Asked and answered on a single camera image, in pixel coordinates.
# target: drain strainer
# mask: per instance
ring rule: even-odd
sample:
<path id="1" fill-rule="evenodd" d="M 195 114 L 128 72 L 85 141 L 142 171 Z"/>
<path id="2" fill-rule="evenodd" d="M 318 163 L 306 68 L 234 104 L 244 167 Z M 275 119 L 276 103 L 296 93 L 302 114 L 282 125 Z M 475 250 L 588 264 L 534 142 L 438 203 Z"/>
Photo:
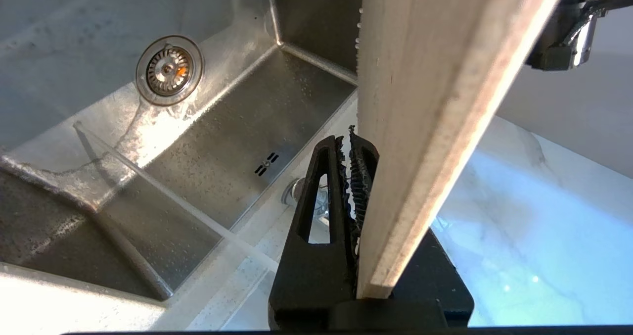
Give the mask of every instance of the drain strainer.
<path id="1" fill-rule="evenodd" d="M 173 105 L 189 96 L 200 82 L 203 59 L 196 44 L 167 36 L 153 42 L 136 65 L 136 87 L 155 105 Z"/>

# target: wooden board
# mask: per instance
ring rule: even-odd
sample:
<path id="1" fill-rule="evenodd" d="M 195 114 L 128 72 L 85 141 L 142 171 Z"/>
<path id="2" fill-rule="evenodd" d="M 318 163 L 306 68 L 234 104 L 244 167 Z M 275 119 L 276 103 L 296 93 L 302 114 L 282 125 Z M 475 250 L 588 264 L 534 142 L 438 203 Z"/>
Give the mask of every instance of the wooden board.
<path id="1" fill-rule="evenodd" d="M 380 152 L 358 297 L 387 297 L 557 0 L 362 0 L 358 125 Z"/>

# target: wet sink surface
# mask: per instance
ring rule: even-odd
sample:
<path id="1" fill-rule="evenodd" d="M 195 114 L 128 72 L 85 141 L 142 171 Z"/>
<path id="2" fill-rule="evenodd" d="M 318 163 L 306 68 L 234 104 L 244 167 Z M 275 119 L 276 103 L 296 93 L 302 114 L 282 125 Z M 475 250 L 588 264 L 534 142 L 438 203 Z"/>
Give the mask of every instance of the wet sink surface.
<path id="1" fill-rule="evenodd" d="M 146 170 L 230 229 L 352 91 L 350 84 L 276 51 Z M 272 154 L 273 163 L 267 161 Z M 255 173 L 265 164 L 270 166 L 262 175 Z M 220 239 L 138 178 L 101 213 L 115 220 L 172 288 Z"/>
<path id="2" fill-rule="evenodd" d="M 0 262 L 167 299 L 142 268 L 175 290 L 220 237 L 73 123 L 230 229 L 355 88 L 336 69 L 354 63 L 360 0 L 278 1 L 277 27 L 270 0 L 0 0 Z M 164 107 L 134 78 L 167 35 L 204 71 Z"/>

